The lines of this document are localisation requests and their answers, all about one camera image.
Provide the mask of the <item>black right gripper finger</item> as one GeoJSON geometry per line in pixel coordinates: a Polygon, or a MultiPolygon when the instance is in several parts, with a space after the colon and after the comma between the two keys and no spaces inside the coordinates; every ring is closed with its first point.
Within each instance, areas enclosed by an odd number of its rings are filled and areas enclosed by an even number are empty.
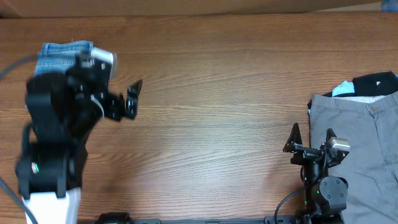
{"type": "Polygon", "coordinates": [[[298,123],[294,123],[290,136],[283,148],[283,152],[294,153],[297,152],[300,147],[303,146],[302,137],[300,134],[300,128],[298,123]]]}
{"type": "Polygon", "coordinates": [[[329,146],[334,146],[336,143],[336,134],[332,128],[328,128],[326,131],[326,143],[329,146]]]}

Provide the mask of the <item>light blue denim jeans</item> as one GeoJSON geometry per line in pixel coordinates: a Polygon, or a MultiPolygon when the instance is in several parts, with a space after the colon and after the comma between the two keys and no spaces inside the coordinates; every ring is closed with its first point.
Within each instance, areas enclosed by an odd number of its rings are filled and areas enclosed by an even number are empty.
{"type": "Polygon", "coordinates": [[[47,94],[50,90],[58,88],[57,82],[65,83],[65,73],[76,62],[76,55],[81,51],[90,52],[94,43],[86,40],[70,42],[66,44],[44,43],[38,53],[34,77],[27,82],[25,95],[25,107],[30,105],[30,99],[36,94],[47,94]]]}

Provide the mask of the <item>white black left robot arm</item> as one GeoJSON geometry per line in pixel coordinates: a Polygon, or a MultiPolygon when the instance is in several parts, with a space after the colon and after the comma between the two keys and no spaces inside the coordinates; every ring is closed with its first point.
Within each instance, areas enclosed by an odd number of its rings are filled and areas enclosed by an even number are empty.
{"type": "Polygon", "coordinates": [[[19,197],[29,223],[76,223],[86,142],[98,121],[134,119],[142,82],[125,95],[109,92],[117,57],[98,48],[72,55],[64,72],[46,72],[27,82],[25,104],[32,121],[22,135],[16,165],[19,197]]]}

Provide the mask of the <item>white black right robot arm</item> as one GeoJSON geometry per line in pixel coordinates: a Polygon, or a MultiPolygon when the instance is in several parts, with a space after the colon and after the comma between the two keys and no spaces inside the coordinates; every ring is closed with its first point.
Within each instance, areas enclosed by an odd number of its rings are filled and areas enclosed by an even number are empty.
{"type": "Polygon", "coordinates": [[[294,123],[283,151],[292,154],[291,164],[301,167],[303,188],[292,192],[278,204],[274,212],[275,222],[280,220],[278,211],[284,202],[303,192],[305,208],[288,217],[290,223],[344,223],[341,212],[346,209],[348,182],[330,175],[328,170],[341,164],[349,150],[348,141],[338,138],[331,128],[327,129],[326,141],[320,147],[305,147],[299,124],[294,123]]]}

